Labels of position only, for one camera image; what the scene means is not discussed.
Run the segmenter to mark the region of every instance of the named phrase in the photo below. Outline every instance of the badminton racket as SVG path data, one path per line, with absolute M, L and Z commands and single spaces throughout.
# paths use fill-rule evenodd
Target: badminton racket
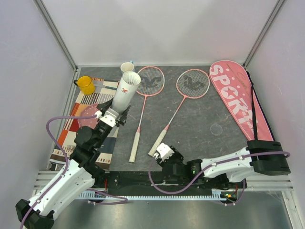
M 190 69 L 182 73 L 179 76 L 176 87 L 178 92 L 183 95 L 183 99 L 178 106 L 177 110 L 173 114 L 172 118 L 170 119 L 167 126 L 162 130 L 159 137 L 157 138 L 156 142 L 153 144 L 152 149 L 149 151 L 148 155 L 153 156 L 156 152 L 157 147 L 161 144 L 163 138 L 166 135 L 166 132 L 173 120 L 176 116 L 178 110 L 180 109 L 181 105 L 185 101 L 186 98 L 189 99 L 199 99 L 203 97 L 210 87 L 210 79 L 207 73 L 199 69 Z
M 137 149 L 140 139 L 140 128 L 141 128 L 143 112 L 146 104 L 146 99 L 149 96 L 154 96 L 159 94 L 164 88 L 164 74 L 161 71 L 161 69 L 153 66 L 147 66 L 139 70 L 138 75 L 141 77 L 141 83 L 137 89 L 137 93 L 144 96 L 144 103 L 143 103 L 139 126 L 133 140 L 132 151 L 129 158 L 130 163 L 135 162 L 135 157 L 137 154 Z

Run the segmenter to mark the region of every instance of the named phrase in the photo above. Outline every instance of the floor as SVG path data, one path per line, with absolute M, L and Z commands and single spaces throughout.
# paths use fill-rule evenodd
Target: floor
M 93 206 L 75 200 L 52 229 L 292 229 L 279 196 L 246 192 L 234 207 L 191 200 Z
M 144 97 L 139 94 L 132 99 L 126 125 L 120 127 L 110 165 L 111 171 L 148 170 L 151 158 L 147 156 L 147 153 L 183 99 L 176 89 L 178 77 L 191 68 L 209 72 L 209 66 L 162 66 L 160 68 L 165 76 L 165 86 L 160 94 L 147 99 L 136 162 L 131 164 L 128 160 L 144 102 Z M 81 68 L 80 76 L 83 75 L 119 80 L 121 70 L 119 67 L 87 67 Z M 246 146 L 246 141 L 246 137 L 211 83 L 204 97 L 185 100 L 163 142 L 176 147 L 186 162 L 235 152 Z M 156 165 L 154 170 L 160 170 L 160 167 Z

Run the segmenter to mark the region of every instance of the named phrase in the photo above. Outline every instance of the racket grip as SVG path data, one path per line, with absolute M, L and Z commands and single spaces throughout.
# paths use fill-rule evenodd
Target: racket grip
M 157 147 L 161 144 L 162 140 L 164 139 L 165 135 L 166 135 L 167 130 L 162 130 L 162 132 L 160 133 L 159 137 L 157 138 L 157 140 L 155 141 L 155 143 L 152 146 L 152 149 L 149 151 L 148 155 L 149 156 L 153 156 L 154 153 L 157 150 Z
M 135 162 L 135 156 L 137 155 L 139 139 L 140 139 L 140 133 L 136 132 L 133 140 L 132 152 L 130 153 L 129 163 Z

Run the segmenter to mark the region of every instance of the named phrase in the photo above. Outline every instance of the shuttlecock tube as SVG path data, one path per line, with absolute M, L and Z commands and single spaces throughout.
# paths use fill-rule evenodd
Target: shuttlecock tube
M 140 82 L 141 77 L 137 73 L 132 71 L 124 72 L 114 95 L 111 108 L 119 114 L 122 114 L 128 108 Z

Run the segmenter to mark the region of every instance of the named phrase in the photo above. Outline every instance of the yellow mug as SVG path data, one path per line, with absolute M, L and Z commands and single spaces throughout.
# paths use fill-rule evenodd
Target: yellow mug
M 84 94 L 92 94 L 95 91 L 93 80 L 90 76 L 84 75 L 73 83 L 80 88 Z

